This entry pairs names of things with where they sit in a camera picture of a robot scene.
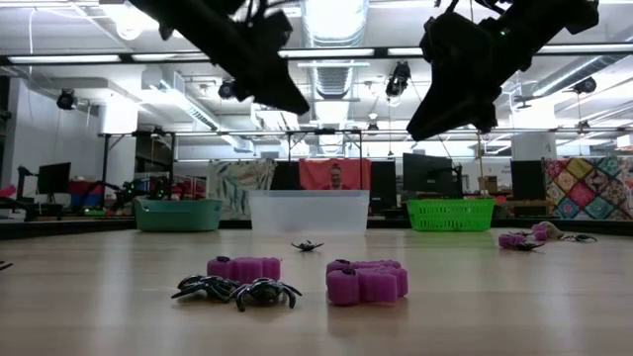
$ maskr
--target black plastic spider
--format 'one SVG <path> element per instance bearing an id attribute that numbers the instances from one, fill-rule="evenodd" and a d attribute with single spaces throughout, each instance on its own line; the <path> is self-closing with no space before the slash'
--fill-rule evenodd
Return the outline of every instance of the black plastic spider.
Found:
<path id="1" fill-rule="evenodd" d="M 295 307 L 295 303 L 297 302 L 295 295 L 302 295 L 301 292 L 287 284 L 277 282 L 270 278 L 258 278 L 254 280 L 252 284 L 242 285 L 237 288 L 228 298 L 230 300 L 235 298 L 237 308 L 240 312 L 244 312 L 246 311 L 244 307 L 244 295 L 247 294 L 258 302 L 269 302 L 277 300 L 282 293 L 288 296 L 288 305 L 291 309 Z"/>
<path id="2" fill-rule="evenodd" d="M 5 262 L 5 261 L 0 261 L 0 271 L 4 271 L 7 268 L 13 266 L 13 263 L 9 263 L 9 262 Z"/>
<path id="3" fill-rule="evenodd" d="M 324 245 L 324 243 L 313 243 L 310 240 L 306 240 L 306 242 L 302 242 L 299 245 L 296 245 L 294 243 L 291 243 L 293 246 L 299 248 L 300 250 L 302 250 L 302 252 L 310 252 L 312 250 L 314 250 L 315 248 L 319 248 L 321 246 Z"/>
<path id="4" fill-rule="evenodd" d="M 543 245 L 545 245 L 545 243 L 534 243 L 531 241 L 523 241 L 521 243 L 515 244 L 514 248 L 516 248 L 518 251 L 531 251 Z"/>
<path id="5" fill-rule="evenodd" d="M 578 234 L 578 235 L 569 235 L 561 237 L 563 241 L 574 241 L 574 242 L 597 242 L 597 238 L 593 236 L 589 236 L 586 234 Z"/>
<path id="6" fill-rule="evenodd" d="M 230 293 L 239 287 L 239 283 L 217 276 L 191 276 L 183 279 L 178 284 L 180 292 L 171 296 L 172 299 L 180 298 L 198 291 L 207 292 L 207 297 L 228 303 Z"/>

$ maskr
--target green plastic basket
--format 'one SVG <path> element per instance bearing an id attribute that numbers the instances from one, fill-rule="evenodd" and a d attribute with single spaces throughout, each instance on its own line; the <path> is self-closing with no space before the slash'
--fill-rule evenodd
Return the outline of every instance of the green plastic basket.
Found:
<path id="1" fill-rule="evenodd" d="M 416 231 L 485 231 L 491 228 L 495 200 L 414 200 L 407 208 Z"/>
<path id="2" fill-rule="evenodd" d="M 135 201 L 136 228 L 147 232 L 218 229 L 222 201 Z"/>

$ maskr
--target fluorescent light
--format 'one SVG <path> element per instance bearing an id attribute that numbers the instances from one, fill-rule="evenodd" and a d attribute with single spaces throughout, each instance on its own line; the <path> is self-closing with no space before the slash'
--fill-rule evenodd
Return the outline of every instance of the fluorescent light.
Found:
<path id="1" fill-rule="evenodd" d="M 227 132 L 226 134 L 230 134 L 230 135 L 259 135 L 259 136 L 263 136 L 263 135 L 280 135 L 280 134 L 286 134 L 286 132 L 283 131 L 259 131 L 259 132 Z"/>
<path id="2" fill-rule="evenodd" d="M 540 54 L 565 54 L 577 53 L 591 54 L 593 52 L 628 52 L 633 51 L 633 44 L 546 44 L 543 45 Z"/>
<path id="3" fill-rule="evenodd" d="M 209 60 L 209 58 L 201 52 L 192 53 L 151 53 L 151 54 L 132 54 L 132 59 L 135 61 L 144 62 L 159 62 L 164 60 Z"/>
<path id="4" fill-rule="evenodd" d="M 311 57 L 371 57 L 373 48 L 329 48 L 329 49 L 283 49 L 279 51 L 281 57 L 311 58 Z"/>
<path id="5" fill-rule="evenodd" d="M 390 56 L 399 56 L 399 55 L 419 55 L 419 56 L 422 56 L 422 48 L 420 48 L 420 47 L 389 48 L 389 49 L 387 49 L 387 55 L 390 55 Z"/>
<path id="6" fill-rule="evenodd" d="M 298 63 L 300 68 L 360 68 L 368 67 L 369 62 L 304 62 Z"/>
<path id="7" fill-rule="evenodd" d="M 10 56 L 13 64 L 64 64 L 73 63 L 116 63 L 121 59 L 115 54 L 84 54 L 84 55 L 34 55 Z"/>
<path id="8" fill-rule="evenodd" d="M 0 1 L 0 8 L 69 8 L 76 6 L 99 6 L 99 1 Z"/>

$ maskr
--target ceiling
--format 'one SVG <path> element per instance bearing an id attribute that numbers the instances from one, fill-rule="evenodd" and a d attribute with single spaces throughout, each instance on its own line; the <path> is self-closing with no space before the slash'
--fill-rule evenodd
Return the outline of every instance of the ceiling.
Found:
<path id="1" fill-rule="evenodd" d="M 8 1 L 17 6 L 19 1 Z M 417 46 L 423 35 L 423 24 L 430 16 L 437 16 L 441 9 L 434 9 L 433 0 L 406 0 L 406 1 L 371 1 L 368 12 L 367 26 L 364 35 L 364 46 Z M 462 1 L 457 11 L 464 16 L 471 17 L 471 8 L 468 1 Z M 562 32 L 554 38 L 553 44 L 575 43 L 596 44 L 612 42 L 614 36 L 620 34 L 630 26 L 630 14 L 633 11 L 633 1 L 603 0 L 600 2 L 600 24 L 577 36 L 571 36 Z M 185 39 L 172 38 L 168 42 L 160 39 L 157 31 L 143 31 L 138 38 L 125 41 L 117 34 L 117 23 L 108 17 L 104 9 L 96 6 L 88 7 L 56 7 L 24 8 L 2 7 L 0 2 L 0 54 L 28 54 L 28 53 L 83 53 L 83 52 L 148 52 L 148 51 L 174 51 L 195 49 Z M 490 11 L 478 7 L 472 9 L 475 21 L 493 16 Z M 336 19 L 332 15 L 332 23 L 344 21 Z M 291 17 L 295 29 L 288 47 L 303 46 L 303 26 L 300 16 Z M 532 66 L 526 72 L 517 73 L 511 78 L 514 83 L 528 83 L 539 81 L 552 74 L 561 67 L 577 60 L 576 56 L 540 56 L 535 57 Z M 384 84 L 397 61 L 394 59 L 372 59 L 367 61 L 368 67 L 356 69 L 354 78 L 354 94 L 350 103 L 347 116 L 348 128 L 365 128 L 370 113 L 376 113 L 376 121 L 380 129 L 404 129 L 408 120 L 419 105 L 430 85 L 430 67 L 422 59 L 414 59 L 408 62 L 411 68 L 412 85 L 406 89 L 401 102 L 395 107 L 387 105 L 384 95 Z M 296 61 L 289 64 L 291 76 L 300 89 L 310 97 L 312 93 L 310 74 L 308 69 L 298 67 Z M 215 115 L 227 130 L 259 130 L 260 128 L 250 118 L 251 102 L 239 103 L 235 100 L 222 100 L 217 94 L 218 85 L 226 74 L 218 67 L 208 64 L 153 64 L 142 68 L 130 68 L 126 65 L 101 65 L 63 67 L 49 66 L 34 69 L 34 78 L 43 81 L 43 78 L 67 78 L 67 77 L 104 77 L 114 83 L 126 87 L 131 75 L 138 75 L 143 70 L 160 70 L 162 73 L 177 72 L 184 78 L 187 95 L 197 101 L 197 105 L 204 111 Z M 590 117 L 596 113 L 602 113 L 613 108 L 626 108 L 633 105 L 629 103 L 628 93 L 633 90 L 632 84 L 626 81 L 633 77 L 633 59 L 628 57 L 618 63 L 598 72 L 593 78 L 597 81 L 597 90 L 591 97 L 577 96 L 569 93 L 557 93 L 547 98 L 548 105 L 556 108 L 556 118 L 551 123 L 552 127 L 573 127 L 579 116 Z M 625 83 L 609 89 L 618 83 Z M 190 131 L 193 119 L 183 110 L 169 102 L 156 97 L 151 90 L 134 91 L 143 101 L 143 110 L 140 112 L 139 121 L 142 124 L 163 125 L 175 130 Z M 507 127 L 511 125 L 511 107 L 509 97 L 502 96 L 497 101 L 497 116 L 499 124 Z M 633 114 L 614 115 L 608 120 L 602 120 L 597 127 L 629 126 L 633 122 Z M 302 128 L 313 128 L 318 124 L 314 116 L 299 118 Z M 494 140 L 498 135 L 489 136 Z M 602 134 L 599 137 L 608 143 L 617 137 L 615 133 Z M 560 139 L 578 138 L 577 134 L 561 135 Z M 398 140 L 407 139 L 406 135 L 387 136 L 377 135 L 368 137 L 373 140 Z M 475 136 L 462 136 L 459 140 L 470 141 Z M 191 144 L 226 144 L 216 138 L 191 138 L 186 140 Z"/>

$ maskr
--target rug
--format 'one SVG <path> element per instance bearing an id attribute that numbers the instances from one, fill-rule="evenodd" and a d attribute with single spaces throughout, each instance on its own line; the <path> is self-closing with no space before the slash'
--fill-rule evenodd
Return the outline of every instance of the rug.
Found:
<path id="1" fill-rule="evenodd" d="M 554 215 L 572 220 L 631 220 L 626 162 L 616 156 L 544 162 Z"/>

